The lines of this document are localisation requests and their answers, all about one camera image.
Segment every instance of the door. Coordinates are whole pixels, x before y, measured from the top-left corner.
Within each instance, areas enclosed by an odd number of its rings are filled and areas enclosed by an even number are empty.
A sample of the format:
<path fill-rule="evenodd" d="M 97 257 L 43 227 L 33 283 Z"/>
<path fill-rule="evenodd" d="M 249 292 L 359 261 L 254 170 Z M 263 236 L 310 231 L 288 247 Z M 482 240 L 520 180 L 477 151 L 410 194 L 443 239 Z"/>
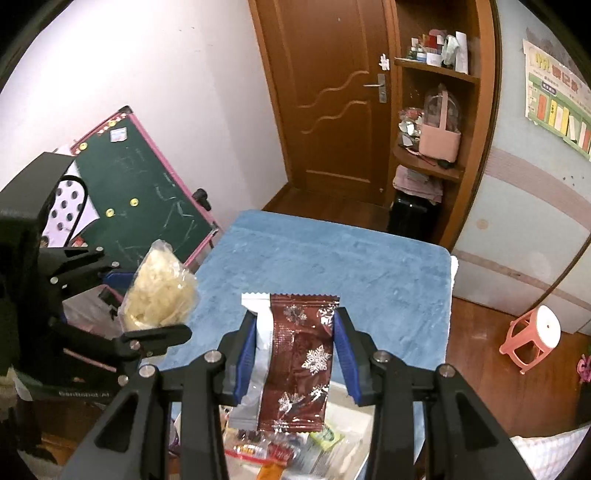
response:
<path fill-rule="evenodd" d="M 294 186 L 381 204 L 391 115 L 382 0 L 255 1 Z"/>

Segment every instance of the metal screw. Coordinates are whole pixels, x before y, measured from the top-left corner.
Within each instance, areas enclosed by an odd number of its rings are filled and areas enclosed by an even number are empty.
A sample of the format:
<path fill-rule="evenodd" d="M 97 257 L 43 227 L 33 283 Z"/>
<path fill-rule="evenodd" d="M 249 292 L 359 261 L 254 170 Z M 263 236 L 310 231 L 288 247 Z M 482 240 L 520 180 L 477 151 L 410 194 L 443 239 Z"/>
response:
<path fill-rule="evenodd" d="M 217 350 L 210 350 L 203 357 L 208 364 L 214 364 L 222 359 L 222 353 Z"/>
<path fill-rule="evenodd" d="M 438 369 L 439 375 L 445 378 L 451 378 L 456 374 L 456 369 L 450 364 L 443 364 Z"/>
<path fill-rule="evenodd" d="M 392 358 L 392 355 L 388 353 L 386 350 L 376 350 L 374 352 L 374 360 L 377 363 L 384 364 L 388 362 Z"/>
<path fill-rule="evenodd" d="M 150 378 L 156 373 L 156 367 L 154 365 L 144 365 L 139 369 L 139 376 L 144 378 Z"/>

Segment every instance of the pink board frame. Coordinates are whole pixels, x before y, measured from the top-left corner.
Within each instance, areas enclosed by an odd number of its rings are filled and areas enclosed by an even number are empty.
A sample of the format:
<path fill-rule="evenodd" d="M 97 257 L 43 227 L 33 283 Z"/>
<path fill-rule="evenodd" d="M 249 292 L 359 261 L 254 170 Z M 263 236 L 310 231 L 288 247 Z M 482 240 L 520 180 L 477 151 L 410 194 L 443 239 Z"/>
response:
<path fill-rule="evenodd" d="M 221 231 L 221 229 L 217 225 L 217 223 L 213 219 L 213 217 L 210 215 L 210 213 L 195 201 L 189 188 L 185 185 L 185 183 L 181 180 L 181 178 L 178 176 L 178 174 L 174 171 L 170 162 L 166 159 L 166 157 L 162 154 L 160 149 L 156 146 L 156 143 L 154 143 L 154 140 L 152 140 L 150 135 L 148 135 L 148 132 L 145 130 L 145 128 L 140 123 L 138 118 L 132 112 L 131 108 L 123 107 L 119 112 L 115 113 L 114 115 L 111 115 L 108 119 L 99 123 L 96 127 L 94 127 L 92 130 L 90 130 L 86 135 L 84 135 L 84 137 L 82 137 L 76 143 L 74 143 L 74 145 L 72 145 L 72 147 L 70 148 L 70 151 L 72 152 L 72 155 L 76 157 L 78 155 L 78 153 L 80 152 L 78 147 L 81 143 L 85 142 L 89 137 L 91 137 L 95 133 L 99 132 L 100 130 L 110 128 L 109 127 L 110 121 L 116 121 L 117 118 L 121 119 L 122 117 L 123 118 L 128 117 L 129 120 L 135 125 L 135 127 L 138 129 L 139 133 L 142 135 L 142 137 L 144 137 L 144 140 L 146 140 L 146 143 L 150 146 L 152 151 L 156 154 L 156 156 L 160 160 L 160 163 L 167 170 L 167 172 L 169 173 L 171 178 L 174 179 L 174 181 L 181 188 L 183 193 L 187 196 L 189 201 L 194 205 L 194 207 L 199 211 L 199 213 L 201 213 L 203 218 L 205 218 L 207 220 L 207 222 L 212 226 L 212 231 L 209 232 L 209 234 L 207 234 L 207 236 L 197 246 L 197 248 L 193 251 L 193 253 L 191 255 L 189 255 L 188 259 L 185 260 L 184 264 L 186 266 L 189 266 L 197 258 L 197 256 L 203 251 L 203 249 L 208 245 L 208 243 L 213 239 L 213 237 L 218 232 Z"/>

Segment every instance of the wooden floor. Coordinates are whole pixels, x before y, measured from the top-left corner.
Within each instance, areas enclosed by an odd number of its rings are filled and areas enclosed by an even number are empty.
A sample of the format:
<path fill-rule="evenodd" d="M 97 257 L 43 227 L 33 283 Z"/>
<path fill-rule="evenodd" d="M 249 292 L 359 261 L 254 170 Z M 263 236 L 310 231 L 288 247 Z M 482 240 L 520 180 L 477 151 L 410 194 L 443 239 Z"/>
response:
<path fill-rule="evenodd" d="M 321 193 L 294 188 L 288 189 L 277 203 L 270 208 L 266 207 L 265 210 L 360 226 L 380 232 L 385 232 L 388 225 L 388 211 L 378 205 L 357 200 L 335 199 Z"/>
<path fill-rule="evenodd" d="M 525 375 L 499 347 L 514 317 L 454 298 L 447 361 L 510 435 L 543 437 L 572 430 L 579 400 L 576 367 L 591 337 L 562 333 L 558 346 Z"/>
<path fill-rule="evenodd" d="M 354 200 L 290 189 L 270 208 L 329 222 L 384 231 L 386 209 Z M 454 365 L 510 436 L 548 436 L 576 427 L 576 365 L 591 337 L 563 333 L 558 347 L 525 375 L 499 353 L 511 315 L 453 299 L 447 361 Z"/>

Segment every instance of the wooden shelf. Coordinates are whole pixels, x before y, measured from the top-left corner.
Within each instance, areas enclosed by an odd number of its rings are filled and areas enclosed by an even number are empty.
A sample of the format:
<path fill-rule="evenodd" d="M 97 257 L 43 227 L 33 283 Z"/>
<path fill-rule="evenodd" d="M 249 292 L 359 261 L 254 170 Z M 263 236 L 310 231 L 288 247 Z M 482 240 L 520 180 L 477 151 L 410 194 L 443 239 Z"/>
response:
<path fill-rule="evenodd" d="M 405 148 L 402 148 L 399 145 L 394 147 L 392 153 L 396 160 L 398 160 L 398 163 L 411 168 L 412 170 L 417 170 L 425 175 L 432 175 L 433 177 L 438 177 L 454 183 L 460 183 L 462 180 L 462 170 L 459 170 L 456 167 L 448 168 L 446 170 L 439 165 L 431 165 L 422 158 L 409 153 Z"/>
<path fill-rule="evenodd" d="M 455 70 L 444 69 L 442 67 L 434 67 L 420 61 L 394 59 L 394 64 L 405 69 L 424 70 L 425 72 L 433 72 L 438 73 L 439 75 L 445 75 L 447 77 L 454 77 L 464 80 L 465 82 L 474 83 L 476 85 L 480 82 L 480 79 L 478 77 L 474 77 L 474 75 L 468 75 L 466 73 L 460 73 L 456 72 Z"/>

